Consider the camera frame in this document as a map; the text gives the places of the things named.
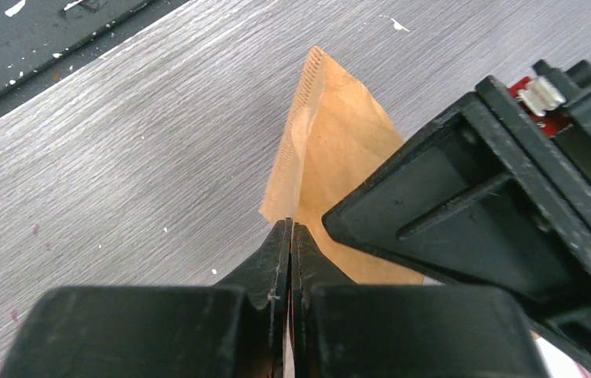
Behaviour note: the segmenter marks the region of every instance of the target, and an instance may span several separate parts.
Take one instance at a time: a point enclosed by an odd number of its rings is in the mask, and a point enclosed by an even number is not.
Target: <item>black plastic bracket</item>
[[[298,378],[547,376],[507,293],[355,285],[282,220],[213,287],[51,291],[0,377],[281,377],[289,307]]]
[[[560,133],[549,138],[487,77],[323,223],[340,243],[445,283],[511,292],[591,370],[591,65],[534,69],[567,100]]]

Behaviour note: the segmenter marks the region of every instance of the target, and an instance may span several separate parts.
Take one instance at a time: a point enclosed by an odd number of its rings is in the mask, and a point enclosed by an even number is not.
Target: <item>dark gray surface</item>
[[[64,8],[65,4],[69,4],[68,1],[72,0],[65,0],[63,3],[58,3],[57,0],[57,6],[59,7],[57,9],[61,10],[61,8]],[[59,46],[58,49],[54,49],[53,44],[50,41],[44,43],[47,43],[48,47],[52,47],[52,50],[33,50],[32,43],[35,41],[35,39],[25,39],[24,42],[28,44],[25,49],[28,52],[28,55],[24,56],[20,52],[20,49],[16,48],[18,46],[6,46],[7,51],[2,51],[3,53],[18,55],[16,59],[0,59],[0,69],[4,73],[11,72],[13,76],[17,76],[18,78],[20,69],[14,65],[12,68],[8,69],[7,65],[4,65],[4,61],[20,61],[22,64],[29,66],[29,69],[31,69],[30,72],[33,73],[33,75],[31,75],[29,72],[24,72],[24,79],[15,79],[16,83],[14,85],[9,85],[9,81],[6,82],[5,78],[1,79],[0,77],[0,87],[1,89],[5,89],[5,94],[0,94],[0,118],[5,116],[10,111],[15,110],[15,108],[24,104],[26,101],[34,98],[40,92],[55,85],[61,78],[72,75],[84,65],[87,65],[89,62],[95,60],[97,57],[116,47],[126,39],[131,38],[136,32],[141,31],[142,29],[151,25],[153,22],[160,20],[163,16],[167,15],[172,10],[179,8],[187,1],[188,0],[149,0],[144,8],[140,8],[136,12],[129,12],[128,14],[130,14],[130,17],[126,20],[120,20],[119,22],[115,22],[113,20],[109,23],[103,21],[101,24],[101,30],[97,31],[96,35],[94,35],[93,30],[90,30],[88,35],[91,37],[91,39],[86,41],[81,47],[77,48],[74,48],[74,46],[73,48],[69,48],[71,47],[70,45],[64,44],[63,46]],[[6,2],[11,5],[14,4],[13,0],[2,0],[3,4],[6,4]],[[93,0],[90,3],[99,4],[100,2]],[[29,2],[30,6],[33,4],[37,5],[37,3]],[[6,15],[1,11],[3,7],[6,6],[1,6],[0,3],[0,23],[4,24],[6,22],[12,22],[8,21]],[[47,9],[41,9],[40,11],[43,13],[48,13],[49,15],[54,14],[54,18],[50,20],[50,22],[54,22],[55,24],[57,21],[61,22],[61,13],[51,13],[48,12]],[[80,14],[90,14],[88,10],[84,8],[81,9],[79,6],[73,6],[69,12],[71,13],[71,18],[78,17]],[[28,15],[24,17],[23,12],[19,12],[18,14],[20,15],[18,17],[20,20],[20,26],[22,26],[26,31],[18,34],[29,34],[33,23],[28,22]],[[54,26],[54,29],[56,29],[55,31],[59,32],[60,34],[60,25]],[[51,51],[60,51],[62,52],[63,56],[58,59],[54,59]],[[33,59],[36,57],[41,59],[41,63],[46,63],[45,67],[35,66],[38,59],[35,59],[35,61]]]
[[[96,11],[80,4],[64,12],[73,1],[26,0],[18,13],[8,17],[5,11],[18,0],[0,0],[0,94],[34,76],[34,70],[42,71],[55,61],[54,54],[68,55],[79,44],[109,30],[117,20],[149,2],[107,2]]]
[[[260,245],[311,45],[403,136],[487,74],[591,60],[591,2],[449,3],[193,1],[1,118],[0,365],[49,288],[210,284]]]

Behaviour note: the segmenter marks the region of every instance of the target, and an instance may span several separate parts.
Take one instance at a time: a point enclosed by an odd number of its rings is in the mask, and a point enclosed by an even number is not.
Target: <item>paper bag fold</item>
[[[305,224],[321,251],[359,284],[422,284],[423,276],[333,241],[321,217],[402,140],[368,89],[319,47],[308,54],[260,212]]]

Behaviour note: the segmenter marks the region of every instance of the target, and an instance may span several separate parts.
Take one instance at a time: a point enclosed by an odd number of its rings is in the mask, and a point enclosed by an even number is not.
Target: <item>paint splatter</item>
[[[84,0],[75,0],[74,2],[70,2],[70,3],[66,4],[66,6],[64,7],[64,12],[68,11],[68,9],[71,9],[73,6],[76,6],[83,1]]]
[[[407,28],[405,28],[404,26],[402,26],[402,24],[400,24],[399,22],[397,22],[397,20],[395,20],[394,18],[390,18],[391,21],[393,21],[393,28],[395,30],[403,30],[405,32],[410,32],[410,30],[408,30]]]
[[[25,5],[26,5],[26,0],[20,0],[14,6],[11,6],[10,8],[8,8],[8,10],[6,10],[4,13],[8,17],[12,17],[12,16],[18,14],[22,10],[22,8],[24,8]]]

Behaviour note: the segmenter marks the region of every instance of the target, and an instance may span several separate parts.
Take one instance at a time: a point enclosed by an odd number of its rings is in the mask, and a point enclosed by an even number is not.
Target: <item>brushed metal surface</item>
[[[591,2],[177,9],[0,119],[0,366],[21,322],[11,313],[24,318],[52,287],[211,284],[257,248],[269,229],[257,208],[313,44],[406,137],[487,74],[512,82],[538,58],[591,61]]]

